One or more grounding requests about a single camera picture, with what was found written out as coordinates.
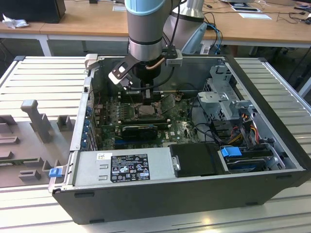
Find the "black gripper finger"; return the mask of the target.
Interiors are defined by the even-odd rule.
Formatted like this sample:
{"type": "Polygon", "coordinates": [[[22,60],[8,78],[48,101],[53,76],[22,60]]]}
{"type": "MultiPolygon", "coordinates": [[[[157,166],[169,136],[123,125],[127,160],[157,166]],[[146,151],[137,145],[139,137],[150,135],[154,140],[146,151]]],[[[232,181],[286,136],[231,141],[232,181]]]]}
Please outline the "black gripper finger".
{"type": "Polygon", "coordinates": [[[151,105],[153,98],[153,89],[146,89],[142,91],[142,102],[144,105],[151,105]]]}

